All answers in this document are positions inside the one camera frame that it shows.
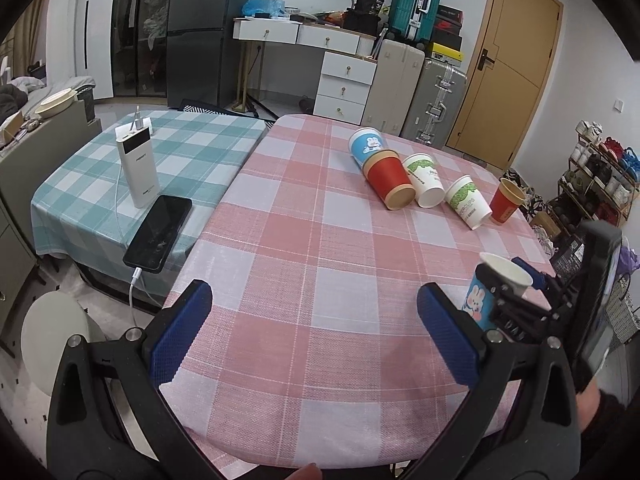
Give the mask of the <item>person's right hand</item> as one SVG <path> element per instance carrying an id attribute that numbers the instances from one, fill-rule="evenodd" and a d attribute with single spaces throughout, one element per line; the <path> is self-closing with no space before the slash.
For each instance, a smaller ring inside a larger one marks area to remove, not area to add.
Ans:
<path id="1" fill-rule="evenodd" d="M 603 422 L 611 418 L 622 404 L 615 396 L 603 392 L 598 386 L 598 378 L 593 377 L 582 392 L 576 394 L 578 426 L 581 432 L 596 420 Z"/>

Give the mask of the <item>person's left hand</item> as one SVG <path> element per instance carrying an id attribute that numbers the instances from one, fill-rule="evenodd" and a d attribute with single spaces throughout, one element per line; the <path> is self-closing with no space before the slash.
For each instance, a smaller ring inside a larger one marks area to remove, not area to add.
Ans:
<path id="1" fill-rule="evenodd" d="M 294 471 L 286 480 L 322 480 L 322 470 L 315 463 L 310 463 Z"/>

